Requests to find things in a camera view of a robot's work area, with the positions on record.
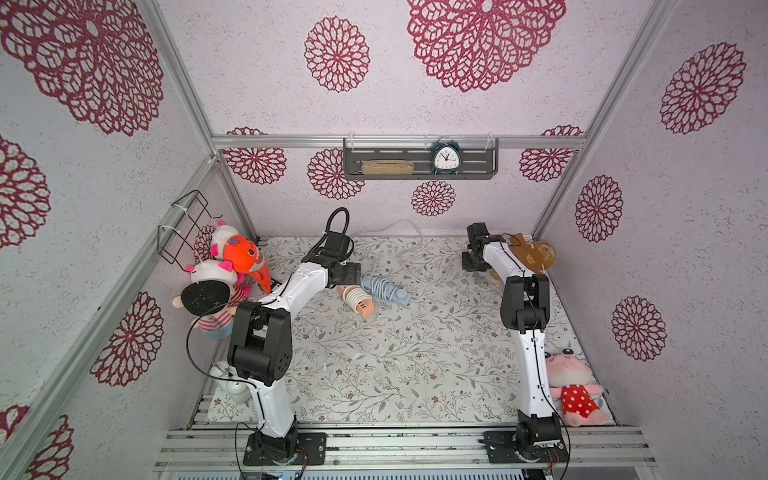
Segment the light blue power strip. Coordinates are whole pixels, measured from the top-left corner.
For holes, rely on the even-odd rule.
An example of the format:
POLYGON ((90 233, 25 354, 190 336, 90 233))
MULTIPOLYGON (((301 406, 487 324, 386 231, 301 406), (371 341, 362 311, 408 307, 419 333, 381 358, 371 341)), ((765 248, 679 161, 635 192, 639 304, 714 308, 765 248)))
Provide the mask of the light blue power strip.
POLYGON ((408 306, 411 302, 411 294, 385 277, 364 275, 362 278, 363 290, 372 297, 388 304, 408 306))

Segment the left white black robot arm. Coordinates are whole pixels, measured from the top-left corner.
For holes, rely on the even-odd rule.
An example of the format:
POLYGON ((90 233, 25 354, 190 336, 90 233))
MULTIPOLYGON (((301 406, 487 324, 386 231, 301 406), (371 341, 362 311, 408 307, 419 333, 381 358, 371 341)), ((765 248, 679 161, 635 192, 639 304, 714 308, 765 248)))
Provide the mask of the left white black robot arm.
POLYGON ((236 309, 227 363, 247 386, 259 430, 269 438, 286 438, 296 422, 284 381, 293 357, 292 321, 316 294, 360 279, 360 265, 348 261, 353 251, 351 237, 326 233, 276 291, 236 309))

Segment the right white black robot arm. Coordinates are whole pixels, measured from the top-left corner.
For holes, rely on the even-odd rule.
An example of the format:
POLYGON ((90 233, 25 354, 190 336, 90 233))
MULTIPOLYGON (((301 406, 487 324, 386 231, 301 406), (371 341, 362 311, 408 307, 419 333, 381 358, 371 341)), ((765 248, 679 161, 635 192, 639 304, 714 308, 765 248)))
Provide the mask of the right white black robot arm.
POLYGON ((550 283, 547 266, 523 235, 493 235, 486 225, 467 227, 468 245, 462 269, 494 271, 504 283, 499 313, 512 334, 521 374, 518 421, 538 440, 543 430, 560 428, 545 369, 546 328, 550 320, 550 283))

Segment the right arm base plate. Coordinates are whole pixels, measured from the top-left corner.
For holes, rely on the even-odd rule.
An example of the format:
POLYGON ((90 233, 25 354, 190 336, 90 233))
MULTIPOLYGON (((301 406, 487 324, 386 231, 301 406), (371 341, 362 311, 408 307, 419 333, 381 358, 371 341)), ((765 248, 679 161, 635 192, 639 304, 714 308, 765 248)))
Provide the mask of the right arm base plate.
POLYGON ((565 464, 570 459, 563 440, 527 445, 513 429, 485 431, 479 442, 492 464, 565 464))

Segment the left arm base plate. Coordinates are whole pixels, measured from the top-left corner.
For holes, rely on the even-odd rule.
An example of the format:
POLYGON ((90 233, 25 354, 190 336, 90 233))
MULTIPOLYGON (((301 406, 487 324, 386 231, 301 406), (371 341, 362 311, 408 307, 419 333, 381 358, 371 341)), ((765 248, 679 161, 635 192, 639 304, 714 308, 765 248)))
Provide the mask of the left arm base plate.
POLYGON ((248 437, 241 464, 245 466, 318 466, 325 463, 327 435, 290 431, 284 438, 261 432, 248 437))

